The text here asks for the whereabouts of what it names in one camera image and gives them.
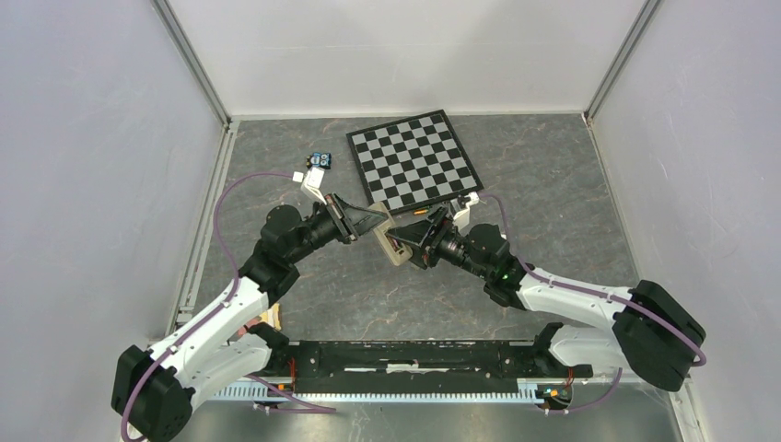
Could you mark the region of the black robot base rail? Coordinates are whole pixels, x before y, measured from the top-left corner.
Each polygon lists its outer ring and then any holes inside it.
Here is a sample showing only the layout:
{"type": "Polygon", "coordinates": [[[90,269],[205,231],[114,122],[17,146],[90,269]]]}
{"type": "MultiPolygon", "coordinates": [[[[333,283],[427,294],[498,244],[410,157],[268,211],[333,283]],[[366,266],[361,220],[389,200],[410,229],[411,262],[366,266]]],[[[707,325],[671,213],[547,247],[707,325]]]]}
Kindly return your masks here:
{"type": "Polygon", "coordinates": [[[519,379],[591,378],[531,341],[298,341],[255,370],[296,393],[510,393],[519,379]]]}

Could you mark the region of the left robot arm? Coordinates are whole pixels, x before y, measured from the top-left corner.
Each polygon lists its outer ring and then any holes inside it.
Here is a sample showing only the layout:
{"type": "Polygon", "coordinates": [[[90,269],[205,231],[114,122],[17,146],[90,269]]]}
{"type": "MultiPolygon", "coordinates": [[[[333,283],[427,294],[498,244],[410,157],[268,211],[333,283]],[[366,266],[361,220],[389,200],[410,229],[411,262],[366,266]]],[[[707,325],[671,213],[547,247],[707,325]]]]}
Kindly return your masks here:
{"type": "Polygon", "coordinates": [[[260,239],[224,293],[171,335],[147,349],[128,347],[119,357],[111,408],[121,416],[121,436],[170,441],[194,412],[220,390],[247,375],[282,373],[288,349],[267,330],[238,329],[272,307],[299,278],[297,263],[332,241],[350,244],[374,230],[388,214],[353,206],[327,194],[302,216],[279,205],[265,218],[260,239]]]}

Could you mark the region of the beige remote control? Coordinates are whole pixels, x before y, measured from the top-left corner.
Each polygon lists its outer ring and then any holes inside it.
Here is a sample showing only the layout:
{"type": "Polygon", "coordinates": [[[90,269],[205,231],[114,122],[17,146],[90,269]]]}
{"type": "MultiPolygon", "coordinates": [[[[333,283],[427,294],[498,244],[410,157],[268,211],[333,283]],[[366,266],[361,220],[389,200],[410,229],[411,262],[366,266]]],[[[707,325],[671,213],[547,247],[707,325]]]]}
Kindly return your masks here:
{"type": "Polygon", "coordinates": [[[386,215],[387,219],[375,227],[372,232],[374,233],[378,244],[381,249],[394,266],[401,266],[405,262],[408,262],[413,257],[413,252],[409,246],[399,242],[396,239],[389,238],[387,236],[388,230],[396,227],[396,223],[391,215],[390,211],[386,207],[385,203],[377,202],[368,207],[371,210],[381,212],[386,215]]]}

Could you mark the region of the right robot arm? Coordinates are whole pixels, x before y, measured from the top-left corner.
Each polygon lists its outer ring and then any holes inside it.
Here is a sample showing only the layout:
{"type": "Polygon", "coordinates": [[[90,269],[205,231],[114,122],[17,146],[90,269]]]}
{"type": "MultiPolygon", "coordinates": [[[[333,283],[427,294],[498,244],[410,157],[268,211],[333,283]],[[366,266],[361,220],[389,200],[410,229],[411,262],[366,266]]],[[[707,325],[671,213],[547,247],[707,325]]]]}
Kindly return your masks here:
{"type": "Polygon", "coordinates": [[[502,307],[576,321],[533,348],[532,364],[545,376],[566,366],[610,366],[677,391],[690,370],[706,362],[705,329],[656,282],[594,285],[549,273],[514,255],[499,226],[479,224],[461,234],[442,209],[425,220],[391,227],[385,236],[393,245],[408,247],[412,263],[422,269],[444,261],[479,277],[484,292],[502,307]]]}

